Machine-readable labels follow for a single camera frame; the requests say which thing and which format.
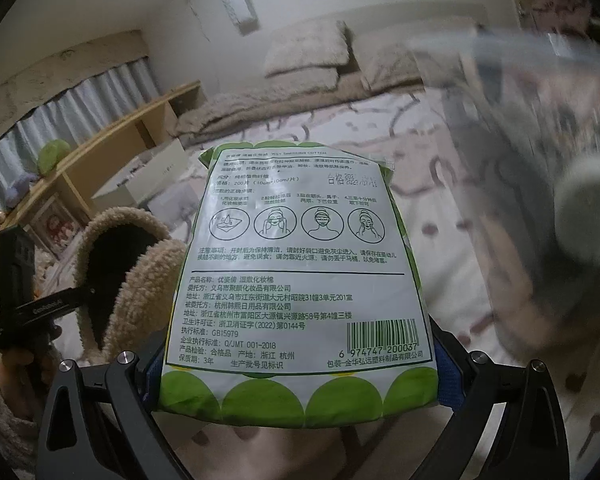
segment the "fuzzy beige slipper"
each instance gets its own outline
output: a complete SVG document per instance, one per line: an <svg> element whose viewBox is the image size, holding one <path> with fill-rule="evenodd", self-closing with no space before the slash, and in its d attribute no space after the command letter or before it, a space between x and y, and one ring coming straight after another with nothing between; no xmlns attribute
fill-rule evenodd
<svg viewBox="0 0 600 480"><path fill-rule="evenodd" d="M88 283L92 290L78 310L83 358L108 363L167 325L185 252L140 209L112 208L90 222L75 266L75 285Z"/></svg>

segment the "green circle pattern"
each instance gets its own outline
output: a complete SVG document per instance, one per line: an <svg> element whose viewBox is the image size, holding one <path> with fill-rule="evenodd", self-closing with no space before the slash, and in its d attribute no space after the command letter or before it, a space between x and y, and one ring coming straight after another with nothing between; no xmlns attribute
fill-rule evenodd
<svg viewBox="0 0 600 480"><path fill-rule="evenodd" d="M234 426L302 428L304 410L286 386L269 379L250 379L234 386L224 397L222 422Z"/></svg>
<svg viewBox="0 0 600 480"><path fill-rule="evenodd" d="M308 428L331 428L376 420L382 416L382 398L369 381L347 376L318 388L306 406Z"/></svg>
<svg viewBox="0 0 600 480"><path fill-rule="evenodd" d="M208 386L195 375L174 370L160 381L160 405L167 412L193 416L209 422L221 422L218 400Z"/></svg>
<svg viewBox="0 0 600 480"><path fill-rule="evenodd" d="M384 398L382 414L396 413L429 404L438 396L438 373L426 366L412 368L398 375Z"/></svg>
<svg viewBox="0 0 600 480"><path fill-rule="evenodd" d="M291 390L269 379L250 379L234 386L220 407L200 378L174 370L162 377L160 405L168 412L235 426L333 428L419 408L435 400L437 393L437 372L419 367L398 375L384 402L372 383L346 376L320 386L306 412Z"/></svg>

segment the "woman face illustration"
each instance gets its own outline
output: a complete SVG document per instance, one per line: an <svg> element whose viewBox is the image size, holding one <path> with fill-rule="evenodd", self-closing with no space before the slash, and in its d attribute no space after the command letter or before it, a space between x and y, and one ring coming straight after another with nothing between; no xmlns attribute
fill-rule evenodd
<svg viewBox="0 0 600 480"><path fill-rule="evenodd" d="M282 223L284 217L282 216L281 211L272 211L269 213L269 223L271 225L278 225Z"/></svg>
<svg viewBox="0 0 600 480"><path fill-rule="evenodd" d="M325 225L327 225L329 223L329 215L327 214L326 211L318 211L315 214L315 221L316 223L320 226L320 227L325 227Z"/></svg>
<svg viewBox="0 0 600 480"><path fill-rule="evenodd" d="M365 227L365 229L371 229L374 226L374 221L371 219L371 216L365 213L360 215L360 223Z"/></svg>

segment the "product label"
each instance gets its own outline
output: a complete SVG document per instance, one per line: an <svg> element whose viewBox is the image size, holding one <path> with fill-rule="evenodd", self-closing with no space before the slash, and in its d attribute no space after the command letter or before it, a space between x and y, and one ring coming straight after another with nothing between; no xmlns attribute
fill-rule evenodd
<svg viewBox="0 0 600 480"><path fill-rule="evenodd" d="M430 362L408 251L375 162L323 146L225 149L166 363L280 376Z"/></svg>

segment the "clear plastic bag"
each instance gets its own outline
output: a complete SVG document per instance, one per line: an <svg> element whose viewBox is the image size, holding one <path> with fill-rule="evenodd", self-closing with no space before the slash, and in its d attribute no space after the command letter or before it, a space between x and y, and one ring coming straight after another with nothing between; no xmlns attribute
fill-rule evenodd
<svg viewBox="0 0 600 480"><path fill-rule="evenodd" d="M501 342L520 354L600 331L600 47L553 34L410 42L448 132L441 156L479 229Z"/></svg>

